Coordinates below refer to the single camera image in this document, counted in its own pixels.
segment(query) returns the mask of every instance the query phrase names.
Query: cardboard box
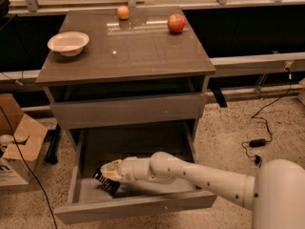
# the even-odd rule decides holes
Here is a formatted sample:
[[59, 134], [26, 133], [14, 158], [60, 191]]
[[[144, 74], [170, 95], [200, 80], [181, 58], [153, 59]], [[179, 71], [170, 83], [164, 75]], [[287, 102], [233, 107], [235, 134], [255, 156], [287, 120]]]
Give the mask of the cardboard box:
[[302, 86], [301, 92], [298, 94], [297, 98], [305, 105], [305, 78], [302, 79], [299, 84]]
[[[48, 128], [24, 114], [11, 94], [0, 94], [0, 106], [7, 115], [23, 158], [33, 171]], [[0, 135], [10, 134], [10, 125], [0, 110]], [[10, 143], [0, 158], [0, 186], [29, 184], [31, 172], [17, 145]]]

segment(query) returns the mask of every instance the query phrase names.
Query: floor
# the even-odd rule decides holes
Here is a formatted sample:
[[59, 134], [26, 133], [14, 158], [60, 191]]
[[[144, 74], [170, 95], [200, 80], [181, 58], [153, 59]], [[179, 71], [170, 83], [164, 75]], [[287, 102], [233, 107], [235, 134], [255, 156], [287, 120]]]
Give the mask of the floor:
[[[251, 119], [251, 116], [285, 91], [262, 92], [262, 95], [268, 95], [263, 99], [258, 99], [252, 92], [228, 92], [225, 93], [228, 108], [220, 108], [210, 94], [194, 141], [197, 162], [254, 176], [259, 168], [252, 159], [247, 158], [241, 143], [254, 138], [269, 138], [265, 126]], [[250, 150], [250, 154], [262, 156], [263, 164], [275, 158], [285, 158], [305, 168], [305, 106], [296, 95], [281, 98], [264, 109], [260, 116], [268, 120], [274, 140], [264, 148]], [[40, 118], [39, 121], [50, 128], [54, 125], [53, 118]], [[75, 153], [64, 132], [60, 136], [59, 162], [56, 165], [44, 163], [46, 152], [47, 148], [43, 147], [34, 172], [49, 196], [51, 207], [55, 208], [67, 203]], [[58, 228], [67, 229], [244, 229], [251, 228], [251, 220], [251, 212], [217, 198], [209, 209], [74, 225], [64, 225], [58, 219], [56, 221]], [[0, 187], [0, 228], [55, 228], [44, 195], [34, 179], [26, 186]]]

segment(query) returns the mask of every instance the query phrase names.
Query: apple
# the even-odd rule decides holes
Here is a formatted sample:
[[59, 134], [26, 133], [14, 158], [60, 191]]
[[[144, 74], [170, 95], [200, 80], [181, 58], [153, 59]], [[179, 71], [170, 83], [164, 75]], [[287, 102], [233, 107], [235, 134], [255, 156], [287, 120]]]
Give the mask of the apple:
[[168, 18], [168, 28], [172, 33], [181, 33], [185, 26], [185, 17], [182, 14], [173, 14]]
[[118, 7], [116, 13], [117, 13], [118, 18], [121, 20], [126, 20], [130, 16], [130, 11], [129, 11], [128, 7], [126, 7], [126, 6]]

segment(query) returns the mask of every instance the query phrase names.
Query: box flap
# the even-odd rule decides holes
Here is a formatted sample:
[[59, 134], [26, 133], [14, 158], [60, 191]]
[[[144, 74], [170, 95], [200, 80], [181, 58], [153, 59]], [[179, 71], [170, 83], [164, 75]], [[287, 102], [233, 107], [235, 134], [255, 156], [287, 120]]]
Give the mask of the box flap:
[[[17, 141], [28, 138], [25, 145], [18, 144], [23, 158], [26, 161], [34, 161], [38, 158], [48, 128], [27, 114], [23, 115], [14, 135]], [[9, 144], [3, 158], [22, 159], [16, 144]]]
[[302, 86], [302, 88], [305, 88], [305, 78], [302, 79], [299, 84]]
[[[0, 106], [7, 115], [12, 130], [15, 131], [23, 117], [23, 111], [13, 98], [12, 94], [0, 94]], [[0, 111], [0, 135], [10, 134], [10, 125]]]

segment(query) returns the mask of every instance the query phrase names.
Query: terrazzo floor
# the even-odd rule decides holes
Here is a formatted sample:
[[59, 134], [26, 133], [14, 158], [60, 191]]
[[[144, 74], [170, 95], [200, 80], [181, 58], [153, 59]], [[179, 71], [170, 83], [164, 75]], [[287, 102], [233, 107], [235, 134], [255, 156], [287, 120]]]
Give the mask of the terrazzo floor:
[[[228, 108], [220, 108], [211, 96], [200, 119], [194, 141], [197, 162], [254, 176], [259, 168], [252, 159], [247, 158], [241, 143], [254, 138], [269, 138], [265, 126], [251, 119], [251, 116], [285, 91], [270, 94], [263, 100], [257, 99], [254, 95], [251, 100], [238, 95], [225, 95]], [[290, 95], [264, 109], [260, 116], [268, 120], [274, 140], [264, 148], [251, 150], [250, 154], [262, 156], [263, 163], [275, 158], [285, 158], [305, 168], [305, 106], [295, 95]], [[39, 121], [50, 128], [54, 125], [53, 118], [40, 118]], [[47, 147], [43, 147], [34, 172], [49, 196], [51, 207], [64, 206], [67, 204], [75, 158], [74, 149], [65, 132], [60, 136], [56, 165], [44, 163], [46, 152]], [[67, 229], [244, 229], [251, 228], [251, 220], [251, 212], [222, 198], [217, 198], [213, 207], [209, 209], [158, 216], [74, 225], [65, 225], [56, 219], [58, 228]], [[34, 179], [26, 186], [0, 187], [0, 228], [55, 228], [44, 195]]]

